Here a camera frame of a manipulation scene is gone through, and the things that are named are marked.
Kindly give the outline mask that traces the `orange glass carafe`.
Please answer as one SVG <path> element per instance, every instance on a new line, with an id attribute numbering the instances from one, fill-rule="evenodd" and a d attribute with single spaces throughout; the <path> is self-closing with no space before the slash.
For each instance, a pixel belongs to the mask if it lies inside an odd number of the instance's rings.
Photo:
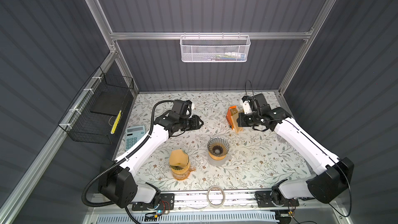
<path id="1" fill-rule="evenodd" d="M 172 175 L 176 180 L 185 180 L 189 177 L 191 172 L 196 171 L 196 168 L 188 168 L 187 170 L 174 170 L 172 169 Z"/>

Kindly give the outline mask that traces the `green glass dripper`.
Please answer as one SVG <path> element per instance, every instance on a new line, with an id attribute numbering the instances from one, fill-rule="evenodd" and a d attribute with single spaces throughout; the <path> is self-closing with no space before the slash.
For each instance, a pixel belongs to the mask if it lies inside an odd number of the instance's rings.
<path id="1" fill-rule="evenodd" d="M 183 166 L 171 166 L 171 165 L 170 165 L 171 171 L 172 171 L 174 174 L 177 174 L 177 175 L 185 174 L 186 172 L 189 171 L 190 167 L 191 167 L 190 164 L 183 165 Z"/>

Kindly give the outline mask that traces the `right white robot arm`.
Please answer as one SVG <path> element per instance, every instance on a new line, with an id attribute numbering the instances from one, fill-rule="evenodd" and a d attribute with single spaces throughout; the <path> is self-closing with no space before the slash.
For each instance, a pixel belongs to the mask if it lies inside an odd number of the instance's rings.
<path id="1" fill-rule="evenodd" d="M 271 130 L 287 141 L 309 164 L 314 175 L 307 178 L 284 179 L 272 187 L 270 199 L 275 206 L 284 206 L 295 198 L 314 198 L 329 204 L 345 190 L 351 190 L 354 163 L 339 158 L 308 134 L 282 107 L 271 108 L 263 94 L 245 95 L 240 101 L 243 112 L 238 115 L 239 127 L 259 126 Z"/>

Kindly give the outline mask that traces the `grey glass dripper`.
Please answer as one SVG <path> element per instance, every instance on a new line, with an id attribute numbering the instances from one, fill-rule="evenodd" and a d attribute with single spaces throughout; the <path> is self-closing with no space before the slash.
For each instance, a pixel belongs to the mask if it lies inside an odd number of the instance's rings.
<path id="1" fill-rule="evenodd" d="M 222 154 L 228 154 L 230 145 L 224 138 L 215 137 L 209 140 L 207 143 L 208 153 L 212 153 L 216 156 Z"/>

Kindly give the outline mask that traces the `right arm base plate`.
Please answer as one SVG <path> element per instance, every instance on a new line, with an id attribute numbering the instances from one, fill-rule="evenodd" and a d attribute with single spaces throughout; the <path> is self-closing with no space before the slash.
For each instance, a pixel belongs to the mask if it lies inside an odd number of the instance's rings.
<path id="1" fill-rule="evenodd" d="M 274 190 L 260 190 L 255 192 L 258 207 L 298 207 L 297 199 L 286 199 Z"/>

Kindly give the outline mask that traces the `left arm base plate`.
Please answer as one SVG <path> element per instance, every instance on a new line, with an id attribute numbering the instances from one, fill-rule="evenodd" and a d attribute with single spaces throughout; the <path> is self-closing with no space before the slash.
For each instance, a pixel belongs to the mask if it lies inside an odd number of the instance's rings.
<path id="1" fill-rule="evenodd" d="M 175 194 L 171 193 L 161 193 L 159 195 L 159 200 L 155 205 L 151 203 L 132 203 L 132 211 L 157 211 L 165 210 L 171 211 L 174 209 Z"/>

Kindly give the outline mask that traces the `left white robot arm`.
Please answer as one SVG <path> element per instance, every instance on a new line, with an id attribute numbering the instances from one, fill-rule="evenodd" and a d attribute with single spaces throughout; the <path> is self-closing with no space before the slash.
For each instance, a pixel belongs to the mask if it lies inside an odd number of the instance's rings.
<path id="1" fill-rule="evenodd" d="M 138 184 L 134 177 L 152 153 L 177 131 L 199 130 L 204 122 L 192 113 L 194 104 L 190 100 L 172 100 L 172 109 L 159 117 L 156 108 L 164 101 L 157 102 L 151 111 L 150 129 L 133 147 L 113 161 L 106 161 L 100 173 L 88 182 L 83 189 L 81 201 L 88 207 L 117 205 L 126 208 L 132 203 L 142 203 L 156 208 L 161 191 L 150 183 Z M 87 194 L 94 183 L 98 191 L 107 198 L 106 202 L 92 202 Z"/>

